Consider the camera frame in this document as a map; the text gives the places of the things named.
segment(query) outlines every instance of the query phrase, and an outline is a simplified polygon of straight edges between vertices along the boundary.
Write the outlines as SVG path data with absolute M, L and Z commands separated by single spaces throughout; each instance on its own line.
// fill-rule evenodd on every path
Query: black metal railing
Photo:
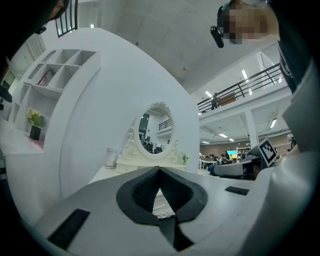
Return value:
M 198 111 L 200 114 L 203 114 L 221 106 L 235 102 L 239 98 L 245 98 L 249 95 L 252 95 L 254 91 L 259 90 L 265 86 L 268 86 L 270 84 L 276 85 L 280 79 L 283 79 L 283 74 L 280 69 L 280 64 L 278 63 L 218 93 L 215 93 L 212 98 L 207 98 L 201 101 L 197 104 Z
M 68 8 L 55 20 L 58 38 L 78 29 L 78 0 L 70 0 Z
M 162 123 L 159 124 L 159 131 L 162 129 L 165 129 L 167 127 L 171 126 L 171 121 L 170 119 L 168 119 L 167 121 L 164 121 Z

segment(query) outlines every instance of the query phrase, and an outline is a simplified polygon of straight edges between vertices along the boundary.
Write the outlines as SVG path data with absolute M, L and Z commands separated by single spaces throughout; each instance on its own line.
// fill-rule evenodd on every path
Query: white column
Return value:
M 245 118 L 249 128 L 250 145 L 251 145 L 251 148 L 253 148 L 258 144 L 258 140 L 257 140 L 257 131 L 255 126 L 255 121 L 250 109 L 247 109 L 245 111 Z

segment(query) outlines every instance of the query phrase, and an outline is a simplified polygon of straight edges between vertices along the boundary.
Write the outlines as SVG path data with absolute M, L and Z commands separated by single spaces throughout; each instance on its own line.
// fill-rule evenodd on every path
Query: small white container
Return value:
M 106 156 L 104 160 L 104 167 L 107 169 L 115 168 L 117 158 L 118 158 L 117 151 L 115 151 L 112 148 L 107 148 Z

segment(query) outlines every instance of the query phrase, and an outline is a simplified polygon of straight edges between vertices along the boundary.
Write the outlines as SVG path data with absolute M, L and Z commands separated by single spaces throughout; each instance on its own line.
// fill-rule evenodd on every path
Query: headset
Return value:
M 216 26 L 210 27 L 210 33 L 213 39 L 215 40 L 216 45 L 219 48 L 223 48 L 225 46 L 224 40 L 223 40 L 224 34 L 221 33 Z

